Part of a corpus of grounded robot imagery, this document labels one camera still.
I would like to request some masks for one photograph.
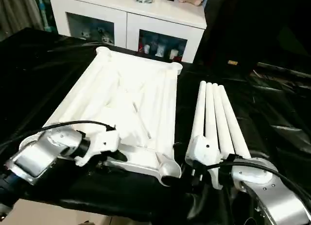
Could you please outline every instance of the small label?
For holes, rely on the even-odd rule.
[[[230,60],[228,60],[228,64],[236,66],[236,65],[238,65],[238,62],[237,61],[230,61]]]

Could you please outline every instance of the curtain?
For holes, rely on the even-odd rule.
[[[0,29],[6,37],[25,27],[43,30],[35,0],[0,0]]]

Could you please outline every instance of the white bracket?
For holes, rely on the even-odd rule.
[[[189,144],[186,155],[186,162],[191,163],[198,161],[205,166],[219,163],[221,154],[217,146],[212,146],[204,136],[196,136]],[[212,185],[215,189],[221,190],[223,187],[218,181],[218,168],[210,169],[208,171],[211,176]]]
[[[100,155],[102,152],[115,152],[120,143],[120,136],[116,130],[108,132],[99,132],[91,136],[91,144],[84,157],[77,156],[75,158],[77,166],[84,166],[95,155]]]

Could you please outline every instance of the floor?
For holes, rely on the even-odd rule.
[[[127,218],[109,217],[39,202],[19,200],[1,225],[78,225],[85,221],[95,225],[148,225]]]

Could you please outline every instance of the shelf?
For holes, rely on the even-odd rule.
[[[142,4],[136,0],[78,0],[95,5],[126,11],[138,15],[153,17],[169,22],[205,29],[207,27],[204,9],[177,0],[155,0],[153,3]]]

